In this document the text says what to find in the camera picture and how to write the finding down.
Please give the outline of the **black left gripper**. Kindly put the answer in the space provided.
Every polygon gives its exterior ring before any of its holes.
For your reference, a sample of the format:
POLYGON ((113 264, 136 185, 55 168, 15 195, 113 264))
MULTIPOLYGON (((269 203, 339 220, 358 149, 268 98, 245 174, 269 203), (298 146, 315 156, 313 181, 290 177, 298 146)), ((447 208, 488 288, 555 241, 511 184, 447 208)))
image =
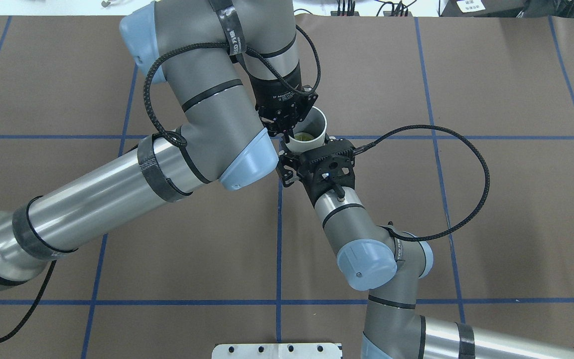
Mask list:
POLYGON ((258 115, 268 131, 280 131, 285 143, 289 143, 293 129, 305 119, 317 100, 317 93, 297 95, 279 80, 258 79, 249 74, 256 100, 258 115))

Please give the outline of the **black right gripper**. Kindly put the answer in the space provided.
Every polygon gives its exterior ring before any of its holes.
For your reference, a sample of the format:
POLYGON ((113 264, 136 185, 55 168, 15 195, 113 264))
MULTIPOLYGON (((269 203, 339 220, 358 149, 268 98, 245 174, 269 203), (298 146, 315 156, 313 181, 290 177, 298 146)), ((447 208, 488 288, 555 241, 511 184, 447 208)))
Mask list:
POLYGON ((306 192, 314 192, 314 172, 319 161, 320 156, 313 153, 279 152, 277 173, 282 185, 289 187, 299 181, 306 192))

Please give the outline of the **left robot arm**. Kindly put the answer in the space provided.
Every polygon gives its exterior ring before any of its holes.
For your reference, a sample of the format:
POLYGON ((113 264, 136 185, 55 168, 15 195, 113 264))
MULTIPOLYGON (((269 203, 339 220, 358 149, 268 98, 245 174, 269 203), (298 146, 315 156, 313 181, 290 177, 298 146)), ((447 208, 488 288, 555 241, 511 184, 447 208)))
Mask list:
POLYGON ((156 132, 137 148, 16 211, 0 211, 0 291, 110 229, 218 181, 273 172, 271 138, 312 108, 290 0, 160 0, 119 23, 145 77, 156 132))

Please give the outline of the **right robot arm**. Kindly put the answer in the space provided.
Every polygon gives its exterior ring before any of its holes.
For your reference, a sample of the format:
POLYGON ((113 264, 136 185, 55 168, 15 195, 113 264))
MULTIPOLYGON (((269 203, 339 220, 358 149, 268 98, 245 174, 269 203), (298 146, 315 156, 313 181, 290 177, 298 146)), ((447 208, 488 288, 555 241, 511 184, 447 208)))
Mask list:
POLYGON ((418 314, 419 280, 433 266, 429 244, 375 225, 355 190, 337 181, 312 205, 349 286, 368 292, 362 359, 574 359, 574 347, 418 314))

